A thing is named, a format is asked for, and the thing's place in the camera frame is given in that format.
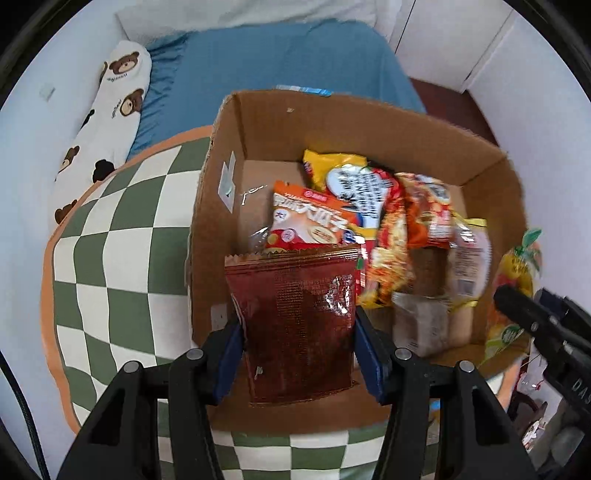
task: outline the screw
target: screw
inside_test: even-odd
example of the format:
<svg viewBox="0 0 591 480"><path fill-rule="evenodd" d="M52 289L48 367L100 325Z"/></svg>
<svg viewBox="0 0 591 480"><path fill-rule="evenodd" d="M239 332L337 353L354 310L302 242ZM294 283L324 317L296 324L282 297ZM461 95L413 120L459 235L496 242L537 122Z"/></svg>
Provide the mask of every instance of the screw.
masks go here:
<svg viewBox="0 0 591 480"><path fill-rule="evenodd" d="M126 374L132 374L133 372L137 372L138 370L139 370L139 362L136 362L135 360L132 360L131 362L127 362L123 366L123 371Z"/></svg>
<svg viewBox="0 0 591 480"><path fill-rule="evenodd" d="M474 371L474 364L468 360L462 360L460 362L460 369L469 374Z"/></svg>
<svg viewBox="0 0 591 480"><path fill-rule="evenodd" d="M189 360L199 360L204 353L200 348L191 348L186 355Z"/></svg>
<svg viewBox="0 0 591 480"><path fill-rule="evenodd" d="M398 360L408 360L413 354L408 348L397 348L394 352L394 355L396 355Z"/></svg>

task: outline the wire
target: wire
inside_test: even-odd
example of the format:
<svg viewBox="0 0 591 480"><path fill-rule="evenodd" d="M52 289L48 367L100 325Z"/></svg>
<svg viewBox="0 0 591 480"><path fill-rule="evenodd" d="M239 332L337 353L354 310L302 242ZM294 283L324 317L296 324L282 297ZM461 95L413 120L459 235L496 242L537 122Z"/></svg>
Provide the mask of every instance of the wire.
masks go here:
<svg viewBox="0 0 591 480"><path fill-rule="evenodd" d="M39 435L35 428L35 422L33 422L33 415L31 415L31 410L29 409L25 396L22 394L21 387L18 385L17 379L14 378L14 374L12 373L12 370L10 370L8 362L4 358L2 352L0 352L0 369L2 369L2 373L6 377L6 380L8 380L8 384L11 386L14 396L17 398L18 405L21 407L22 416L25 418L33 451L35 452L35 458L37 459L37 465L41 472L41 478L43 480L51 480L49 471L47 470L47 464L45 463L45 457L43 456Z"/></svg>

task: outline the teddy bear pattern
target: teddy bear pattern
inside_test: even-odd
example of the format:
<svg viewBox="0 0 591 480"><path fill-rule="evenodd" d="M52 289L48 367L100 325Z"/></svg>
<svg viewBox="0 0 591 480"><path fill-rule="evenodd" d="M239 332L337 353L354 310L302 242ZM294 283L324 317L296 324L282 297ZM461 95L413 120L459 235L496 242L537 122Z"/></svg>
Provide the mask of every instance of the teddy bear pattern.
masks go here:
<svg viewBox="0 0 591 480"><path fill-rule="evenodd" d="M121 41L109 61L101 64L95 101L57 173L51 200L54 226L93 183L125 163L137 133L151 65L147 50L128 40Z"/></svg>

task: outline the cardboard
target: cardboard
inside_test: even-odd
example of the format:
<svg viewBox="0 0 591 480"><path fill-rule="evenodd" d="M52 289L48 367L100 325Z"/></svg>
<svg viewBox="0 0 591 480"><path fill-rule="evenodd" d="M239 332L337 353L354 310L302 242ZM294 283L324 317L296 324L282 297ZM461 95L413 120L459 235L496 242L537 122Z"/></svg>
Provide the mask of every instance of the cardboard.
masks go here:
<svg viewBox="0 0 591 480"><path fill-rule="evenodd" d="M269 226L275 180L306 184L301 164L306 148L364 155L395 171L422 173L451 185L460 213L488 221L493 271L501 256L521 242L526 222L518 177L505 154L480 137L426 115L346 95L324 98L284 90L234 93L224 101L214 124L194 206L187 277L193 339L198 345L212 326L220 326L223 313L228 318L235 315L224 278L224 257L248 252L251 235ZM231 209L222 190L234 195ZM430 269L430 278L435 278L420 280L421 288L438 288L444 265L439 252L422 252L418 257L417 271ZM454 365L469 359L480 363L491 298L489 285L473 318L469 312L452 327L454 344L462 346L437 355L434 362ZM370 313L376 325L391 332L390 309ZM482 365L483 375L490 377L508 368L527 338L522 335L518 341L519 345ZM222 405L210 410L212 427L262 434L314 433L385 420L389 407L377 405L359 371L354 379L358 384L353 388L319 400L251 407L241 369Z"/></svg>

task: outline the chip bag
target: chip bag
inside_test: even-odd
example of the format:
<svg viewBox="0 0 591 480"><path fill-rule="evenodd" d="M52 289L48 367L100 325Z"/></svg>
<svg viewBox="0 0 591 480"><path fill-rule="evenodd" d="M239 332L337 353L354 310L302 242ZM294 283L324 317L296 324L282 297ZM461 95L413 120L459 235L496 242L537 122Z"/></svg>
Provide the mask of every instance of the chip bag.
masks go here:
<svg viewBox="0 0 591 480"><path fill-rule="evenodd" d="M397 173L396 176L405 191L408 247L449 248L452 212L445 184L415 173Z"/></svg>
<svg viewBox="0 0 591 480"><path fill-rule="evenodd" d="M343 244L345 232L353 243L350 225L357 215L348 204L297 185L276 181L273 193L273 224L265 251L283 252L317 248L319 244Z"/></svg>
<svg viewBox="0 0 591 480"><path fill-rule="evenodd" d="M369 266L365 285L357 296L358 305L366 308L390 305L392 292L402 287L410 275L404 194L400 184L392 180L376 245L369 251Z"/></svg>
<svg viewBox="0 0 591 480"><path fill-rule="evenodd" d="M359 155L320 155L311 150L304 152L304 167L312 188L350 203L358 213L359 225L355 231L365 239L375 239L392 175L368 166L365 157Z"/></svg>
<svg viewBox="0 0 591 480"><path fill-rule="evenodd" d="M486 220L453 215L453 238L447 256L447 294L452 311L476 306L488 283L491 267L491 242Z"/></svg>
<svg viewBox="0 0 591 480"><path fill-rule="evenodd" d="M312 188L323 193L326 192L326 176L333 168L342 165L365 167L367 164L367 159L361 155L349 153L319 154L312 150L304 152L304 168L310 177Z"/></svg>
<svg viewBox="0 0 591 480"><path fill-rule="evenodd" d="M535 241L541 233L540 229L527 230L521 245L503 255L493 281L494 290L512 285L529 298L534 296L534 280L541 270L541 252ZM505 349L523 331L499 312L494 302L489 306L486 327L485 360Z"/></svg>

